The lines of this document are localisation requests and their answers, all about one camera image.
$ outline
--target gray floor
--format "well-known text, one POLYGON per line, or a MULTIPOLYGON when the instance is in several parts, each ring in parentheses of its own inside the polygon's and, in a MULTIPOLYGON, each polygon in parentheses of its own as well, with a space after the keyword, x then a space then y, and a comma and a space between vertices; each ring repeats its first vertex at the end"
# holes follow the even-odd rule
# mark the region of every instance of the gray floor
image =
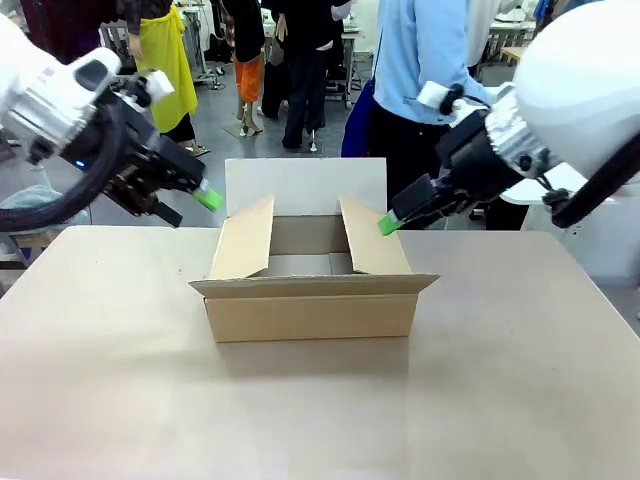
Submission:
MULTIPOLYGON (((367 65, 361 66, 360 69, 367 70, 367 65)), ((513 70, 503 70, 489 72, 489 75, 483 78, 484 83, 494 86, 509 80, 513 70)), ((226 126, 239 128, 239 122, 234 116, 236 91, 233 72, 231 68, 227 68, 227 71, 227 75, 222 78, 222 83, 227 86, 224 90, 212 91, 205 86, 197 88, 199 106, 193 118, 198 142, 211 149, 211 153, 201 157, 207 165, 207 177, 213 187, 222 194, 225 190, 224 161, 227 158, 312 156, 308 153, 291 154, 283 150, 280 142, 286 123, 286 111, 281 112, 278 121, 258 117, 258 123, 264 126, 264 133, 257 137, 238 139, 224 131, 223 127, 226 126)), ((349 111, 345 109, 342 102, 327 102, 327 126, 319 135, 322 151, 315 156, 340 156, 344 123, 348 115, 349 111)), ((47 181, 54 189, 64 191, 80 177, 78 170, 60 159, 47 160, 44 165, 46 176, 43 172, 33 171, 19 158, 0 164, 0 200, 29 185, 47 181)), ((224 209, 211 213, 193 198, 182 193, 165 192, 161 195, 161 199, 184 215, 183 226, 219 226, 225 217, 224 209)), ((92 205, 90 220, 96 225, 164 225, 155 217, 134 218, 105 197, 98 198, 92 205)), ((435 228, 443 228, 443 224, 436 225, 435 228)), ((466 218, 457 218, 450 220, 448 228, 469 229, 481 228, 481 226, 470 224, 466 218)), ((11 285, 17 277, 15 272, 0 272, 0 282, 5 286, 11 285)), ((640 321, 636 316, 640 311, 640 293, 632 288, 607 288, 603 289, 603 292, 640 335, 640 321)))

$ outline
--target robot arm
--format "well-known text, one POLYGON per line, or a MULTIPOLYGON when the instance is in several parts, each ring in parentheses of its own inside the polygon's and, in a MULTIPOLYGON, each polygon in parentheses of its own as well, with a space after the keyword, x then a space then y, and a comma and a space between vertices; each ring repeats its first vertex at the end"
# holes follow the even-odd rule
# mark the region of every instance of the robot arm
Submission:
POLYGON ((383 233, 415 219, 428 226, 524 178, 547 188, 544 201, 560 228, 616 192, 639 196, 640 65, 632 52, 616 48, 635 44, 639 14, 637 2, 610 0, 563 15, 531 43, 515 86, 506 85, 490 109, 472 106, 459 88, 438 94, 427 86, 422 100, 458 117, 436 148, 447 173, 422 177, 392 199, 383 233), (588 179, 573 196, 544 176, 562 161, 588 179))
POLYGON ((158 201, 159 189, 190 193, 210 209, 219 205, 204 164, 141 114, 172 91, 164 74, 117 79, 120 61, 105 48, 62 65, 2 15, 0 43, 11 46, 0 56, 0 124, 25 145, 31 163, 59 155, 85 172, 52 203, 0 210, 0 231, 61 223, 100 193, 132 215, 158 215, 174 226, 182 217, 158 201))

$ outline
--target yellow garment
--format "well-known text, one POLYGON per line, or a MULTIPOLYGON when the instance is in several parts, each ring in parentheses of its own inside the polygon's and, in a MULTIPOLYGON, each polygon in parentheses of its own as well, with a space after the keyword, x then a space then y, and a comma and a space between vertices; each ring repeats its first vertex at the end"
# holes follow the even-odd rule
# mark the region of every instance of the yellow garment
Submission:
POLYGON ((187 55, 182 43, 184 25, 175 5, 167 15, 140 22, 142 60, 136 60, 138 71, 148 68, 162 70, 175 92, 151 105, 156 128, 166 133, 178 125, 187 113, 194 113, 198 98, 193 87, 187 55))

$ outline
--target orange shorts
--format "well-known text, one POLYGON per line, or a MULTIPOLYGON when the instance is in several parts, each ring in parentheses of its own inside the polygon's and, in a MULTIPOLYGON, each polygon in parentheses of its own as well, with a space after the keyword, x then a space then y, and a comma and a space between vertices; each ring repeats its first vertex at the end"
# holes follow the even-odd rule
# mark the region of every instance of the orange shorts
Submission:
POLYGON ((236 87, 240 96, 245 102, 257 102, 262 81, 262 57, 249 63, 240 63, 233 57, 233 65, 236 69, 236 87))

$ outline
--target open cardboard box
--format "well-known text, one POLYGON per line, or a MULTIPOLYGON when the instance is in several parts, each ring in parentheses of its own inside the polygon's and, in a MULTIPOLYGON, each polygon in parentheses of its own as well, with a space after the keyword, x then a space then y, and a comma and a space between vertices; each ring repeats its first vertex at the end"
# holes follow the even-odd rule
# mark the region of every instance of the open cardboard box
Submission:
POLYGON ((191 283, 217 342, 409 335, 438 276, 411 272, 397 234, 378 230, 382 213, 334 199, 338 212, 274 216, 277 194, 267 195, 225 221, 209 279, 191 283))

